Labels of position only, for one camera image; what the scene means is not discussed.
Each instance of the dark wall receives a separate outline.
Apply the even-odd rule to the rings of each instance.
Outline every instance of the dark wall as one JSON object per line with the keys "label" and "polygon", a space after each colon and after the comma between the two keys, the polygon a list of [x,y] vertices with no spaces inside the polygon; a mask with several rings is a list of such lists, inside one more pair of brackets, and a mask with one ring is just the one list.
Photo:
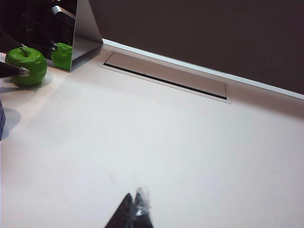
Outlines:
{"label": "dark wall", "polygon": [[304,94],[304,3],[91,0],[105,39]]}

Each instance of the dark blue object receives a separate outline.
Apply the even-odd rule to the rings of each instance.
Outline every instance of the dark blue object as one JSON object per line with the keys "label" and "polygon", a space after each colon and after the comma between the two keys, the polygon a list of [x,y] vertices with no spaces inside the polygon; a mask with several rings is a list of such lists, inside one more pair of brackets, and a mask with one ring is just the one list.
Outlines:
{"label": "dark blue object", "polygon": [[2,103],[0,101],[0,140],[2,137],[2,132],[3,132],[3,128],[4,128],[4,124],[5,124],[5,114],[4,114],[4,110],[3,110],[3,106]]}

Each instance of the rectangular slot cover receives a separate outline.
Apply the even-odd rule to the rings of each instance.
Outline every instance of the rectangular slot cover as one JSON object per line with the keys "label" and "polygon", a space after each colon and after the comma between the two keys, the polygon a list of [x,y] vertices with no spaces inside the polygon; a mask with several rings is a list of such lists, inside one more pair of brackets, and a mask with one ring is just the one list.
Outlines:
{"label": "rectangular slot cover", "polygon": [[199,93],[225,100],[227,99],[225,84],[222,82],[183,72],[167,66],[162,66],[146,60],[113,53],[104,65]]}

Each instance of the apple stem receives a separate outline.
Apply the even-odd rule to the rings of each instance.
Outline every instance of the apple stem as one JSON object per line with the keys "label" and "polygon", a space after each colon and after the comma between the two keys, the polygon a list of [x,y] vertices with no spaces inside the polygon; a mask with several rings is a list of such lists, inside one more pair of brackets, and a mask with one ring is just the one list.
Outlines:
{"label": "apple stem", "polygon": [[23,48],[20,47],[19,49],[23,51],[25,57],[28,57],[27,53],[23,50]]}

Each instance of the green apple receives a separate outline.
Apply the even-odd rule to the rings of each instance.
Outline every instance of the green apple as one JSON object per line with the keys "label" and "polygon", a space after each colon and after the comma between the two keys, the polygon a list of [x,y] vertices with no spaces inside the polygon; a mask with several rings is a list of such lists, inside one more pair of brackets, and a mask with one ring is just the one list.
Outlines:
{"label": "green apple", "polygon": [[56,43],[51,52],[51,58],[54,65],[61,69],[70,70],[72,61],[72,49],[73,47],[67,44]]}
{"label": "green apple", "polygon": [[29,70],[28,77],[13,77],[16,83],[25,86],[41,83],[47,72],[47,61],[44,56],[41,52],[29,47],[19,47],[9,51],[5,62]]}

